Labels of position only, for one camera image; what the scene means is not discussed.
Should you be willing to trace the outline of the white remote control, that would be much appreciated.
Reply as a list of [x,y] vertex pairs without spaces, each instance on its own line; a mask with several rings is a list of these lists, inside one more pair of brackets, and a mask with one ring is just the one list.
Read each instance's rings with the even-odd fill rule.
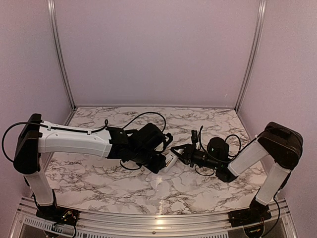
[[161,170],[163,173],[167,173],[171,168],[172,166],[176,163],[178,157],[173,154],[173,153],[169,153],[166,155],[166,160],[165,160],[165,167]]

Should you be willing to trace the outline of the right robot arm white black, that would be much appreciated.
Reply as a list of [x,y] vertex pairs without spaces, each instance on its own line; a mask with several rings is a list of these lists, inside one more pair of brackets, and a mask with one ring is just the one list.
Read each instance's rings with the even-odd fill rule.
[[213,137],[207,147],[202,144],[202,132],[192,131],[192,142],[171,147],[171,152],[185,165],[213,169],[216,177],[222,182],[236,180],[249,167],[264,157],[271,157],[274,164],[263,185],[255,195],[245,217],[256,222],[264,215],[264,207],[276,196],[287,183],[291,172],[298,165],[303,153],[302,136],[285,126],[270,122],[259,135],[246,146],[240,147],[236,155],[229,154],[226,139]]

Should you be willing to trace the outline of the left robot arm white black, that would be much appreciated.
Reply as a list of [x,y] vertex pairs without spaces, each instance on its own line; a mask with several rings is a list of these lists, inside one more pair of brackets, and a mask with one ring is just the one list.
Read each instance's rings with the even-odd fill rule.
[[43,121],[41,114],[33,114],[21,125],[24,128],[18,137],[13,166],[24,175],[38,206],[53,221],[59,220],[63,213],[41,169],[41,154],[76,153],[132,161],[156,174],[165,167],[163,152],[173,141],[170,133],[152,123],[132,130],[107,124],[88,129],[53,124]]

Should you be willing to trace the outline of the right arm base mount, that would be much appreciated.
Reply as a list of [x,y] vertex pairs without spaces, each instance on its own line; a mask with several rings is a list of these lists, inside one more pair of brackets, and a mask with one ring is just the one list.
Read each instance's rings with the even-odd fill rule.
[[264,210],[247,208],[235,210],[228,213],[229,222],[232,227],[246,226],[255,223],[261,223],[272,218],[268,207]]

